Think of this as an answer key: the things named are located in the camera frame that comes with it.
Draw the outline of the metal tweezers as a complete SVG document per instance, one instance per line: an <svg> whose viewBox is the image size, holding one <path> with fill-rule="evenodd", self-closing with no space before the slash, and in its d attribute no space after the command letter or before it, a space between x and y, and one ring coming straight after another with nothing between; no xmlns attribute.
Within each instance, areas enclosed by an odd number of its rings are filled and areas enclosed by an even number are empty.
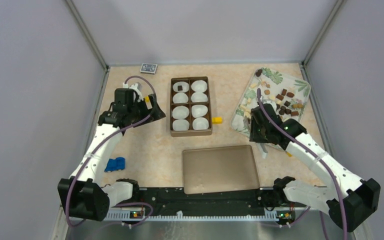
<svg viewBox="0 0 384 240"><path fill-rule="evenodd" d="M265 145L263 143L257 143L256 146L257 146L257 148L261 154L261 157L263 159L266 159L268 156L268 151L267 151Z"/></svg>

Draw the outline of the brown chocolate box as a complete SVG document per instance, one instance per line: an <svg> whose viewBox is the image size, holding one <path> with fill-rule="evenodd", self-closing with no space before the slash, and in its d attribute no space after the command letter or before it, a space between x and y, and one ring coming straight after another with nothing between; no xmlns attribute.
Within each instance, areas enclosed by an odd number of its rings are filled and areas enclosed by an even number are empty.
<svg viewBox="0 0 384 240"><path fill-rule="evenodd" d="M206 76L170 80L169 130L172 137L213 133L209 79Z"/></svg>

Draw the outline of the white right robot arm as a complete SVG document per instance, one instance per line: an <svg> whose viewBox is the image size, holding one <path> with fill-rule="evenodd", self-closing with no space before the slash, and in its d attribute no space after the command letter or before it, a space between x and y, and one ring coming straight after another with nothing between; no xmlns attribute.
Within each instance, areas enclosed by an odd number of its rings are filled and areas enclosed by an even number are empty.
<svg viewBox="0 0 384 240"><path fill-rule="evenodd" d="M278 178L273 185L274 202L279 206L304 204L329 215L342 230L353 232L378 209L380 184L348 171L319 146L304 126L293 118L282 121L275 110L270 102L251 109L249 140L281 147L305 164L325 187L291 176Z"/></svg>

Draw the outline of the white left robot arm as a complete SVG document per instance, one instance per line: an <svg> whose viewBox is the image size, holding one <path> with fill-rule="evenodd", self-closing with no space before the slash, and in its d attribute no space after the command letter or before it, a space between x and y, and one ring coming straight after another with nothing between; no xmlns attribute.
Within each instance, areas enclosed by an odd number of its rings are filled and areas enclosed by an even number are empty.
<svg viewBox="0 0 384 240"><path fill-rule="evenodd" d="M117 180L104 187L100 183L126 131L165 118L156 93L149 94L148 98L150 108L139 90L132 87L115 90L114 101L99 116L92 142L78 167L57 185L67 221L71 217L102 221L111 207L121 202L134 207L140 202L141 194L135 180Z"/></svg>

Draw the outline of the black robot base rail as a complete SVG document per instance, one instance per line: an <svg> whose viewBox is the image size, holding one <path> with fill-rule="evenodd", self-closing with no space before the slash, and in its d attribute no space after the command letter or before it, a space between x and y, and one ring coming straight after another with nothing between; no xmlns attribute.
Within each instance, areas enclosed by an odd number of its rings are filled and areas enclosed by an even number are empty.
<svg viewBox="0 0 384 240"><path fill-rule="evenodd" d="M153 217L257 217L269 211L302 207L282 198L272 188L186 194L179 187L148 187L134 190L132 198L116 204L117 208L138 208Z"/></svg>

